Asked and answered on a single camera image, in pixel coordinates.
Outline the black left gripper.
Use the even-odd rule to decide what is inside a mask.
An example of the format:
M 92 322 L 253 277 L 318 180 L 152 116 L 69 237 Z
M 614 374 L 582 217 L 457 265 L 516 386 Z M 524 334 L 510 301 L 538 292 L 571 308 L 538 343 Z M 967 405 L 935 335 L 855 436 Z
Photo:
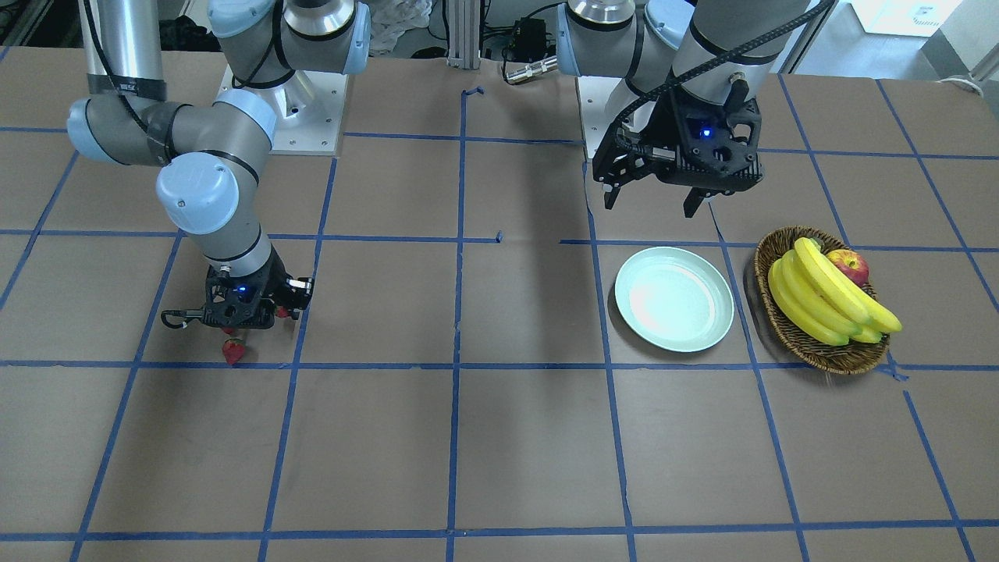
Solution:
M 636 115 L 611 124 L 593 156 L 593 178 L 604 184 L 604 209 L 622 187 L 646 176 L 689 186 L 684 217 L 695 217 L 707 194 L 731 194 L 763 180 L 759 156 L 763 117 L 755 98 L 714 105 L 677 87 L 652 104 L 645 125 Z

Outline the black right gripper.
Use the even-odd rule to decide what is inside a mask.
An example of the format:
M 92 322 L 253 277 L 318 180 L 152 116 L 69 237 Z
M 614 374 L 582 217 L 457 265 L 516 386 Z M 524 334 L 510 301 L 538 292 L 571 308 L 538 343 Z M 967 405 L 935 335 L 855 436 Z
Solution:
M 246 276 L 232 276 L 209 267 L 204 281 L 206 303 L 202 322 L 211 327 L 268 329 L 274 325 L 275 309 L 284 306 L 297 320 L 313 298 L 315 279 L 293 277 L 282 261 L 268 261 Z

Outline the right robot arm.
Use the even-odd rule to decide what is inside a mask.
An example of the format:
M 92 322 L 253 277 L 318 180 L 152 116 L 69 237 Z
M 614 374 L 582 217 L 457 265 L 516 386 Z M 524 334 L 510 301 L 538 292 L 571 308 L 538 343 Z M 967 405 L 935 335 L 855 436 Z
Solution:
M 231 82 L 199 107 L 168 99 L 154 1 L 81 1 L 87 98 L 66 121 L 75 149 L 100 162 L 159 169 L 157 199 L 209 269 L 204 303 L 162 323 L 267 329 L 309 306 L 314 278 L 286 271 L 254 210 L 278 132 L 324 121 L 309 73 L 358 74 L 370 50 L 361 1 L 211 1 L 211 32 Z

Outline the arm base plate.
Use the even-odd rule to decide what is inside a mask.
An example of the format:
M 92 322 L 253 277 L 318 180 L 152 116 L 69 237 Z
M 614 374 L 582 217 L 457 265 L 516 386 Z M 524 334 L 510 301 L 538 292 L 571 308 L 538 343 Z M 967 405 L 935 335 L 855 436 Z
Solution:
M 622 77 L 578 76 L 577 93 L 586 160 L 592 162 L 611 121 L 638 99 Z
M 244 88 L 270 104 L 277 116 L 270 154 L 337 156 L 349 77 L 283 69 L 281 73 L 260 70 L 253 81 L 279 76 L 286 76 L 286 80 L 274 87 Z

